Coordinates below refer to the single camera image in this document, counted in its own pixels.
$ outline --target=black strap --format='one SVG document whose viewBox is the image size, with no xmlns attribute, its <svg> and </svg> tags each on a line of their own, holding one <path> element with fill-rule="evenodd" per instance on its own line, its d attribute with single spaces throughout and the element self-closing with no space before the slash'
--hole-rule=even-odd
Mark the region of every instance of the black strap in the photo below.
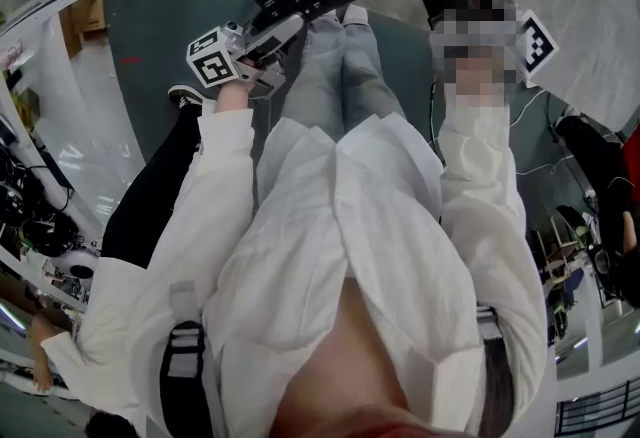
<svg viewBox="0 0 640 438">
<path fill-rule="evenodd" d="M 204 328 L 197 322 L 182 322 L 171 331 L 160 369 L 160 400 L 173 438 L 213 438 L 202 386 L 204 350 Z"/>
</svg>

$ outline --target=person in background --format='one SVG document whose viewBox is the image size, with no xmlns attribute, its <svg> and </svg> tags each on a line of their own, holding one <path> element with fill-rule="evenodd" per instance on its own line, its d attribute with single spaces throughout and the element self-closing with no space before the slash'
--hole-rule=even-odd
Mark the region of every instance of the person in background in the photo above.
<svg viewBox="0 0 640 438">
<path fill-rule="evenodd" d="M 561 136 L 598 198 L 600 235 L 613 291 L 640 308 L 640 220 L 619 143 L 609 143 L 572 108 L 556 122 Z"/>
<path fill-rule="evenodd" d="M 504 20 L 473 9 L 465 21 Z M 509 149 L 505 44 L 493 34 L 462 49 L 446 30 L 433 35 L 456 54 L 440 79 L 446 170 L 385 84 L 367 12 L 351 6 L 309 28 L 253 219 L 251 88 L 232 83 L 127 339 L 141 406 L 174 438 L 196 422 L 229 438 L 497 438 L 531 404 L 546 312 Z M 479 324 L 478 305 L 495 327 Z M 204 349 L 180 345 L 203 332 Z M 181 392 L 189 404 L 167 384 L 195 386 Z"/>
<path fill-rule="evenodd" d="M 197 156 L 203 103 L 206 112 L 213 111 L 187 86 L 174 86 L 169 97 L 180 107 L 178 121 L 109 219 L 75 341 L 43 314 L 34 317 L 30 329 L 35 385 L 43 392 L 51 388 L 52 361 L 71 392 L 99 410 L 87 425 L 91 437 L 145 435 L 146 415 L 131 388 L 125 336 L 152 253 Z"/>
</svg>

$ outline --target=gray floor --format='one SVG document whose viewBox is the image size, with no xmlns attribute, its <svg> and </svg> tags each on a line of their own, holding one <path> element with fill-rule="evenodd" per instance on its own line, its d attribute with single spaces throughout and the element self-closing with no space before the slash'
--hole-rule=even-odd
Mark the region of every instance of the gray floor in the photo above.
<svg viewBox="0 0 640 438">
<path fill-rule="evenodd" d="M 198 86 L 185 62 L 187 44 L 209 29 L 228 20 L 251 18 L 256 7 L 250 0 L 105 0 L 111 46 L 127 110 L 140 148 L 146 159 L 153 154 L 173 125 L 177 110 L 166 98 L 167 89 L 178 83 Z M 385 78 L 396 92 L 409 121 L 428 137 L 429 88 L 432 82 L 431 52 L 424 32 L 388 17 L 373 15 Z M 295 76 L 296 57 L 290 56 L 290 81 Z M 256 156 L 271 124 L 278 118 L 284 91 L 273 102 L 256 109 Z M 535 91 L 512 97 L 513 116 L 529 102 Z M 539 97 L 525 118 L 513 129 L 511 146 L 519 172 L 545 163 L 556 163 L 564 155 L 547 131 L 546 96 Z M 551 120 L 565 105 L 551 97 Z M 436 130 L 442 122 L 444 106 L 435 105 Z M 630 117 L 630 125 L 638 116 Z M 530 228 L 548 231 L 548 216 L 559 204 L 584 208 L 573 168 L 587 187 L 574 161 L 560 165 L 555 174 L 539 170 L 518 177 L 520 192 L 528 211 Z"/>
</svg>

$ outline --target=sneaker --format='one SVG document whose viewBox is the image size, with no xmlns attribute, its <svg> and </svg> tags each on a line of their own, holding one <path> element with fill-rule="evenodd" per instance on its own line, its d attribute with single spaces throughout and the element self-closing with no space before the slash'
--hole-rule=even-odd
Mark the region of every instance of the sneaker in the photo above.
<svg viewBox="0 0 640 438">
<path fill-rule="evenodd" d="M 202 93 L 193 89 L 191 86 L 177 84 L 169 88 L 169 100 L 176 104 L 180 109 L 186 105 L 201 106 L 205 100 L 208 100 Z"/>
<path fill-rule="evenodd" d="M 369 13 L 367 10 L 355 4 L 349 5 L 342 19 L 342 25 L 348 26 L 350 24 L 369 25 Z"/>
<path fill-rule="evenodd" d="M 575 107 L 568 106 L 563 113 L 560 115 L 560 118 L 556 120 L 556 123 L 553 124 L 553 128 L 557 129 L 560 122 L 569 116 L 577 116 L 578 118 L 582 117 L 582 113 L 578 111 Z"/>
</svg>

